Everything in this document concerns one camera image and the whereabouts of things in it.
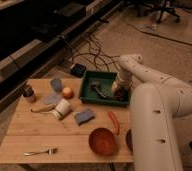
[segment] table leg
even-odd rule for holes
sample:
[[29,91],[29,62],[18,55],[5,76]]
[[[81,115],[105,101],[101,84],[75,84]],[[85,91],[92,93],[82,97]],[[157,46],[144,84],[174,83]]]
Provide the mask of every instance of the table leg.
[[111,171],[115,171],[114,163],[109,163],[109,166]]
[[32,168],[29,164],[19,164],[23,169],[26,171],[36,171],[34,168]]

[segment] red bowl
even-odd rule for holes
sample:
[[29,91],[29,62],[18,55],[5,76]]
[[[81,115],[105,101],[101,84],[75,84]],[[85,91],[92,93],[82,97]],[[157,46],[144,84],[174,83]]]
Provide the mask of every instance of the red bowl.
[[106,128],[97,128],[89,136],[91,150],[102,156],[115,153],[117,144],[113,133]]

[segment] fork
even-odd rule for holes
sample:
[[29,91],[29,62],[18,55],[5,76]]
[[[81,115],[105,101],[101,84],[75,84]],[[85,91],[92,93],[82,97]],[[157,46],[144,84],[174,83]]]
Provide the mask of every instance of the fork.
[[43,153],[47,153],[49,155],[52,155],[52,154],[55,154],[57,151],[58,151],[58,148],[49,148],[48,150],[45,150],[45,151],[26,152],[23,155],[24,156],[32,156],[32,155],[43,154]]

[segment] floor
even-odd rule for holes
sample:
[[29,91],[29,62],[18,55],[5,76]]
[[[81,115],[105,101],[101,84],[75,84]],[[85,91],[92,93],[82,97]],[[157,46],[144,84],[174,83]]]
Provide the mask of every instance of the floor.
[[[130,15],[134,16],[134,10],[130,11]],[[117,11],[112,14],[108,19],[109,23],[103,23],[96,27],[96,31],[93,33],[92,39],[94,42],[99,42],[102,47],[102,51],[110,55],[122,55],[122,54],[132,54],[140,53],[144,58],[144,64],[151,68],[157,69],[159,71],[171,74],[181,80],[188,82],[192,80],[192,46],[174,42],[167,39],[162,39],[160,37],[151,36],[149,34],[144,34],[140,30],[136,29],[135,22],[129,19],[129,23],[124,20],[124,15],[129,15],[126,10]],[[188,19],[192,19],[191,16],[185,15],[183,18],[184,22]],[[180,27],[178,23],[178,29],[182,32],[185,32],[184,27]],[[179,35],[176,35],[177,32],[171,30],[171,34],[174,34],[174,37],[177,40],[182,41]],[[95,43],[93,48],[95,49],[99,46],[98,43]],[[70,44],[68,50],[76,54],[88,53],[89,52],[89,43],[85,41],[79,41],[79,43]],[[117,60],[117,58],[109,58],[103,54],[103,59],[107,63],[110,71],[117,71],[116,66],[112,63],[112,59]],[[84,64],[89,70],[103,70],[107,71],[107,67],[103,65],[103,61],[97,59],[97,63],[100,65],[95,67],[93,63],[93,55],[80,55],[74,58],[75,62]],[[54,66],[44,77],[71,77],[71,75],[63,72],[68,70],[66,65],[60,64]],[[139,84],[137,79],[134,80],[134,87]],[[8,106],[5,111],[0,113],[0,143],[3,139],[4,133],[7,129],[7,125],[10,122],[13,111],[15,110],[17,101]],[[192,166],[192,150],[189,148],[188,143],[192,140],[192,114],[183,118],[174,119],[175,131],[178,137],[178,144],[181,151],[182,162],[185,168],[185,171],[192,171],[192,168],[187,166]],[[92,171],[106,171],[109,170],[108,165],[104,164],[80,164],[80,165],[33,165],[37,170],[58,170],[58,171],[69,171],[69,170],[92,170]],[[16,165],[0,165],[1,170],[18,170],[22,171],[23,169]],[[125,167],[124,164],[116,164],[116,170],[133,170],[132,166]]]

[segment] white mug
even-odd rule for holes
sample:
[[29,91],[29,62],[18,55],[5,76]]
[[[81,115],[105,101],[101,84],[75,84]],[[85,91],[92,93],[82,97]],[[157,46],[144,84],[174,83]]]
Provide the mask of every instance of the white mug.
[[62,119],[64,118],[70,111],[72,111],[72,106],[70,105],[70,103],[65,100],[65,99],[61,99],[60,102],[58,103],[58,105],[55,107],[55,109],[53,110],[53,115],[57,118],[57,119]]

